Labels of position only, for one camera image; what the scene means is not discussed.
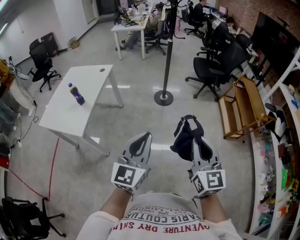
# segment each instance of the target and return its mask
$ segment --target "soda bottle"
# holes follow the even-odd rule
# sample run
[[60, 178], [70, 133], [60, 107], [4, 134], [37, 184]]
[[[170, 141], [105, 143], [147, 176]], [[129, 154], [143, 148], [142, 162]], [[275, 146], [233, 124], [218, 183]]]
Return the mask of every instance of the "soda bottle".
[[80, 105], [84, 104], [84, 98], [83, 98], [83, 96], [81, 96], [78, 89], [75, 86], [73, 86], [73, 84], [71, 84], [71, 83], [69, 83], [69, 87], [70, 87], [70, 93], [72, 93], [72, 95], [75, 97], [76, 101]]

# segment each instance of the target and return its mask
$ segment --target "gray floor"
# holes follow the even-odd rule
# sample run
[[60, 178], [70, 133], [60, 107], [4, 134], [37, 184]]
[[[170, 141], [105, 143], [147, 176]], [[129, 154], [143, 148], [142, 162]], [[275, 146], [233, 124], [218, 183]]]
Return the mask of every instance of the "gray floor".
[[[193, 94], [201, 87], [200, 83], [185, 82], [186, 76], [195, 76], [193, 58], [200, 50], [202, 42], [196, 36], [186, 36], [182, 23], [178, 36], [185, 40], [174, 40], [168, 89], [174, 95], [170, 106], [157, 105], [153, 96], [162, 88], [165, 59], [158, 50], [153, 50], [142, 60], [141, 47], [123, 52], [123, 60], [115, 52], [115, 41], [110, 32], [112, 23], [102, 23], [94, 27], [81, 41], [75, 52], [65, 52], [53, 59], [54, 66], [63, 76], [73, 66], [113, 64], [118, 85], [129, 86], [120, 89], [124, 108], [117, 106], [112, 89], [104, 89], [95, 106], [87, 132], [99, 137], [111, 150], [109, 157], [101, 155], [82, 140], [77, 150], [73, 146], [59, 141], [52, 175], [51, 199], [47, 204], [49, 214], [64, 212], [64, 220], [53, 223], [75, 239], [87, 217], [97, 211], [113, 191], [110, 183], [112, 166], [122, 153], [123, 143], [130, 137], [150, 131], [155, 147], [152, 149], [149, 164], [152, 171], [143, 183], [141, 192], [174, 192], [186, 198], [195, 195], [195, 189], [189, 182], [187, 170], [191, 163], [179, 158], [168, 147], [174, 142], [174, 130], [180, 118], [193, 114], [202, 124], [205, 137], [218, 149], [223, 167], [226, 169], [226, 189], [218, 195], [238, 231], [245, 231], [249, 217], [252, 217], [252, 151], [248, 138], [242, 140], [224, 140], [222, 122], [217, 103], [209, 89], [205, 89], [198, 99]], [[32, 65], [31, 60], [22, 64], [23, 72]], [[43, 115], [55, 88], [60, 82], [52, 82], [52, 91], [47, 87], [43, 93], [38, 88], [41, 82], [29, 87], [35, 98], [37, 116]], [[221, 86], [219, 94], [228, 85]], [[28, 128], [30, 120], [27, 111], [22, 110], [22, 134]], [[18, 130], [11, 139], [19, 137]], [[22, 148], [13, 152], [10, 168], [34, 190], [48, 196], [49, 178], [57, 137], [46, 129], [33, 123]], [[41, 198], [30, 191], [12, 174], [8, 174], [7, 192], [9, 196], [38, 202]], [[51, 232], [49, 239], [58, 239]]]

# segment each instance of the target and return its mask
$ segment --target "wooden cart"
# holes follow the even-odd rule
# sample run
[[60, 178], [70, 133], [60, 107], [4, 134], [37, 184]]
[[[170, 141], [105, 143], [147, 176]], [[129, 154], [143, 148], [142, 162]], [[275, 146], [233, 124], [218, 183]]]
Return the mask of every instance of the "wooden cart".
[[[234, 97], [227, 95], [233, 88]], [[224, 139], [240, 138], [258, 128], [276, 121], [267, 115], [255, 82], [241, 76], [219, 99]]]

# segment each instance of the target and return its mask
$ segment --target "white marker cube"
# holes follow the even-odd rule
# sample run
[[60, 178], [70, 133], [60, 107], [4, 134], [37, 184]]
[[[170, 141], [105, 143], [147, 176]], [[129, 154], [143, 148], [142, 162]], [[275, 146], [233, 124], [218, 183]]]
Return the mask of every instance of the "white marker cube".
[[111, 182], [120, 189], [135, 192], [146, 179], [146, 170], [114, 163]]
[[198, 196], [215, 194], [226, 187], [225, 170], [198, 171], [192, 182]]

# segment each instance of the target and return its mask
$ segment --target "television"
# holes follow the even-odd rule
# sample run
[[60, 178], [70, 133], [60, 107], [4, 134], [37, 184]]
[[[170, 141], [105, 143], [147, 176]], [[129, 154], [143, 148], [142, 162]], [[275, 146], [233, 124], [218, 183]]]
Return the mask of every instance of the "television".
[[284, 26], [261, 12], [251, 39], [254, 48], [262, 51], [279, 77], [290, 65], [300, 45]]

